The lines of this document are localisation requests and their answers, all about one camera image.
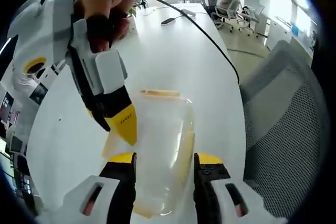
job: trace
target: plastic container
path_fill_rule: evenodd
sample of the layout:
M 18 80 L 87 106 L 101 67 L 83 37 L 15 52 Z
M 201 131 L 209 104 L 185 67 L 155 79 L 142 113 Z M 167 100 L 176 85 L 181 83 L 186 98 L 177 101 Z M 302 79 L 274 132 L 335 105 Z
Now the plastic container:
M 193 110 L 177 92 L 145 90 L 133 100 L 138 119 L 134 211 L 150 218 L 174 211 L 194 153 Z

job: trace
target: mesh chair back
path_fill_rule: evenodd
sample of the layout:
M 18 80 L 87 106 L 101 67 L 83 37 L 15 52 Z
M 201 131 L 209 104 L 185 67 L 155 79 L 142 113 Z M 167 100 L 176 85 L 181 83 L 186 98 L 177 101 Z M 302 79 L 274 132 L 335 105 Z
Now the mesh chair back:
M 329 143 L 323 92 L 285 41 L 240 90 L 247 138 L 244 180 L 271 214 L 289 217 L 303 201 Z

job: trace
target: black cable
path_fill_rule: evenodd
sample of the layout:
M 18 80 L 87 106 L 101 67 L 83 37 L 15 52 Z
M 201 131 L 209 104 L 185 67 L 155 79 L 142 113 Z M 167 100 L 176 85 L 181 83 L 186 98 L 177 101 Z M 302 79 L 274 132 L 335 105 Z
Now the black cable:
M 224 58 L 227 60 L 227 62 L 229 62 L 229 64 L 231 65 L 231 67 L 233 68 L 233 70 L 235 71 L 236 73 L 236 76 L 237 76 L 237 80 L 238 80 L 238 83 L 239 83 L 239 74 L 237 72 L 237 69 L 235 68 L 235 66 L 233 66 L 233 64 L 231 63 L 231 61 L 227 58 L 227 56 L 225 55 L 225 53 L 221 50 L 221 48 L 219 47 L 219 45 L 217 45 L 217 43 L 210 37 L 209 34 L 206 33 L 206 31 L 204 31 L 195 21 L 193 21 L 192 18 L 190 18 L 186 13 L 184 13 L 182 10 L 176 8 L 175 6 L 167 3 L 166 1 L 164 0 L 156 0 L 166 6 L 169 6 L 170 8 L 173 8 L 174 10 L 178 11 L 179 13 L 181 13 L 181 15 L 185 16 L 191 23 L 193 23 L 211 42 L 212 44 L 215 45 L 215 47 L 221 52 L 221 54 L 224 56 Z

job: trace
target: seated person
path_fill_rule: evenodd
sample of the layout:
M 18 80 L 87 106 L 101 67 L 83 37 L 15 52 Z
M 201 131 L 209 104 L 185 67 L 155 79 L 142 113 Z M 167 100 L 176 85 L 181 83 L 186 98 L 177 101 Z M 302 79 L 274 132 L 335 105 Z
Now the seated person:
M 230 6 L 230 3 L 232 1 L 233 0 L 221 0 L 218 7 L 228 9 L 229 6 Z M 238 3 L 239 3 L 239 0 L 236 0 L 236 2 L 231 6 L 231 9 L 235 10 L 237 8 Z M 216 12 L 215 11 L 215 6 L 206 6 L 205 10 L 212 19 L 217 19 L 218 18 L 216 15 L 212 15 L 212 13 Z M 218 11 L 223 15 L 227 15 L 226 11 L 224 11 L 224 10 L 219 9 Z

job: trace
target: window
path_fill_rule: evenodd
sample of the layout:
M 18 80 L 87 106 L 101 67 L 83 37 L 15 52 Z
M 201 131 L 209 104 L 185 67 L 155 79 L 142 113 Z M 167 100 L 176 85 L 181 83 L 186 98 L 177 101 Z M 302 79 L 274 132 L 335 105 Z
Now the window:
M 279 18 L 287 23 L 290 23 L 292 16 L 292 1 L 291 0 L 270 0 L 271 18 Z
M 306 32 L 307 36 L 310 36 L 311 19 L 300 7 L 298 7 L 295 25 L 300 31 Z

